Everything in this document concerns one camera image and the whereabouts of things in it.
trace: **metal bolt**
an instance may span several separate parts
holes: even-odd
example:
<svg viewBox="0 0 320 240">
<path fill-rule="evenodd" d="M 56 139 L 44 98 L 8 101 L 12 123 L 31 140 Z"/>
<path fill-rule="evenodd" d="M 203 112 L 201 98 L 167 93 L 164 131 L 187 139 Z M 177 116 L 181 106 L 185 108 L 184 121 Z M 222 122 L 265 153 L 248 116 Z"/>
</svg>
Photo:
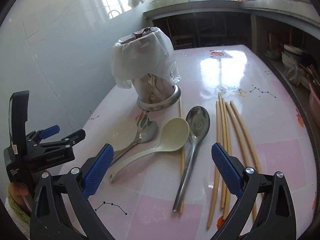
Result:
<svg viewBox="0 0 320 240">
<path fill-rule="evenodd" d="M 78 168 L 73 168 L 71 170 L 71 174 L 78 174 L 79 173 L 79 169 Z"/>
<path fill-rule="evenodd" d="M 47 172 L 44 172 L 44 173 L 42 173 L 42 175 L 41 175 L 41 177 L 42 177 L 43 179 L 47 178 L 48 176 L 49 176 L 49 173 L 47 173 Z"/>
<path fill-rule="evenodd" d="M 279 178 L 283 178 L 284 175 L 283 175 L 283 173 L 282 173 L 281 171 L 278 171 L 278 172 L 277 172 L 277 176 L 278 176 Z"/>
<path fill-rule="evenodd" d="M 245 171 L 246 171 L 247 173 L 249 173 L 249 174 L 254 173 L 254 169 L 251 168 L 251 167 L 247 167 L 247 168 L 245 169 Z"/>
</svg>

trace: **table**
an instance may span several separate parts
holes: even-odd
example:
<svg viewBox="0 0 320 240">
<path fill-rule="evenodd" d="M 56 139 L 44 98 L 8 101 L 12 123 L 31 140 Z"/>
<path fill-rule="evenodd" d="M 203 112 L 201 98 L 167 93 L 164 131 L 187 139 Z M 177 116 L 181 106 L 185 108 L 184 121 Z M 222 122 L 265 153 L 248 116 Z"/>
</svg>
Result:
<svg viewBox="0 0 320 240">
<path fill-rule="evenodd" d="M 242 45 L 176 50 L 175 54 L 181 75 L 178 85 L 182 91 L 184 117 L 192 107 L 203 106 L 211 119 L 209 133 L 202 142 L 188 185 L 184 212 L 182 215 L 172 212 L 180 183 L 180 153 L 158 153 L 127 166 L 113 184 L 109 183 L 107 172 L 97 193 L 89 197 L 101 221 L 117 240 L 207 240 L 213 236 L 222 216 L 222 179 L 209 230 L 206 224 L 215 169 L 211 158 L 211 146 L 216 142 L 215 102 L 218 92 L 222 92 L 226 101 L 232 100 L 237 106 L 251 135 L 262 172 L 273 175 L 282 171 L 285 174 L 294 202 L 299 237 L 313 218 L 316 165 L 305 125 L 281 82 Z M 146 112 L 138 108 L 136 99 L 134 88 L 114 87 L 84 126 L 87 135 L 74 146 L 76 159 L 66 163 L 61 172 L 80 167 L 87 158 L 95 156 L 118 122 L 136 119 L 140 124 L 139 117 L 147 115 L 161 128 L 179 116 L 178 102 L 161 111 Z M 231 122 L 230 130 L 232 154 L 242 161 Z M 155 146 L 156 140 L 157 137 L 136 145 L 123 158 Z M 235 201 L 236 197 L 232 195 L 230 209 Z M 71 221 L 81 231 L 66 198 L 65 202 Z M 250 216 L 242 234 L 248 232 L 251 225 Z"/>
</svg>

